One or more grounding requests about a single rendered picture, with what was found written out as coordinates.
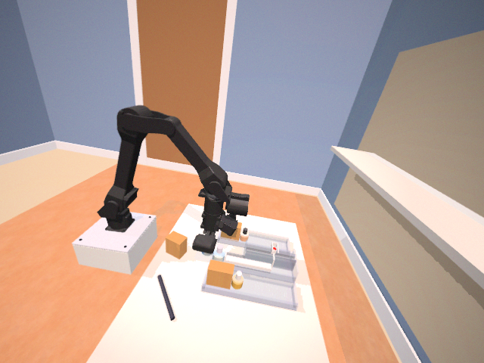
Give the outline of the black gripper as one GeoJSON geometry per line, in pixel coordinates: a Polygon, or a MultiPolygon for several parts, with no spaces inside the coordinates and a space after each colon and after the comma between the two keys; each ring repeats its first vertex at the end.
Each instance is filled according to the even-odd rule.
{"type": "Polygon", "coordinates": [[[209,253],[212,254],[214,252],[214,249],[216,247],[216,242],[218,239],[216,239],[214,227],[216,224],[216,221],[220,221],[222,217],[222,213],[225,214],[225,211],[218,214],[218,215],[210,215],[206,213],[203,209],[203,213],[201,215],[201,218],[203,218],[203,221],[200,225],[200,228],[203,228],[203,234],[198,234],[194,238],[194,242],[192,243],[192,249],[203,252],[203,253],[209,253]],[[221,217],[220,217],[221,216],[221,217]],[[219,218],[220,217],[220,218],[219,218]]]}

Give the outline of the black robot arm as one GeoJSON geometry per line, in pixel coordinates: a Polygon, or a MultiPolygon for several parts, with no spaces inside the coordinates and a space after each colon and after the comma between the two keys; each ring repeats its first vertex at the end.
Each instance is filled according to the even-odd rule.
{"type": "Polygon", "coordinates": [[[132,182],[141,143],[148,133],[157,133],[167,135],[196,169],[204,186],[198,194],[198,197],[205,198],[204,211],[218,215],[226,202],[225,209],[229,215],[222,213],[214,231],[220,230],[232,236],[238,225],[236,216],[247,216],[250,195],[232,192],[226,171],[208,158],[179,118],[149,110],[144,105],[135,105],[118,112],[117,130],[122,142],[115,181],[105,197],[104,206],[97,211],[101,218],[107,220],[105,231],[125,233],[135,221],[127,207],[137,198],[138,188],[132,182]]]}

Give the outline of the dark grey long thin bar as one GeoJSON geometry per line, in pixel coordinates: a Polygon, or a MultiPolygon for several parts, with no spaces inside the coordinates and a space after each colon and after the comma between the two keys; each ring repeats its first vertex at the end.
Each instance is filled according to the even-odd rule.
{"type": "Polygon", "coordinates": [[[164,287],[163,279],[162,279],[161,275],[157,275],[157,280],[158,280],[158,283],[160,285],[160,289],[161,289],[161,292],[162,292],[162,295],[163,295],[164,302],[166,304],[166,309],[167,309],[167,312],[169,314],[169,319],[170,319],[170,321],[172,321],[172,320],[175,319],[175,316],[174,316],[174,313],[173,313],[173,310],[172,310],[172,307],[171,307],[171,304],[170,304],[170,301],[169,301],[169,297],[168,297],[167,292],[166,292],[166,288],[164,287]]]}

